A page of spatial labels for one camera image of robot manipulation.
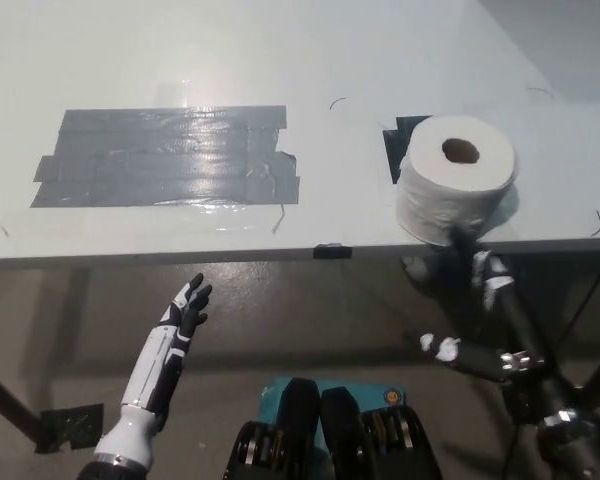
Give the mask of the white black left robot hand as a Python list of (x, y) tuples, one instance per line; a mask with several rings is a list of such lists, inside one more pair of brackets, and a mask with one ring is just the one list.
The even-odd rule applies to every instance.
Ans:
[(124, 405), (141, 408), (157, 418), (167, 416), (192, 338), (207, 314), (212, 286), (195, 275), (176, 294), (150, 331), (122, 397)]

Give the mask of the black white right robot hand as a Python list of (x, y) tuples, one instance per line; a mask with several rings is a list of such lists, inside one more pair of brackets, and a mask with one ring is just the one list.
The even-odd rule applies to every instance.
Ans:
[(419, 339), (421, 351), (449, 368), (495, 383), (551, 373), (556, 367), (554, 354), (525, 311), (510, 269), (459, 226), (452, 228), (450, 240), (469, 273), (470, 286), (477, 292), (483, 311), (505, 323), (510, 345), (494, 349), (461, 338), (425, 333)]

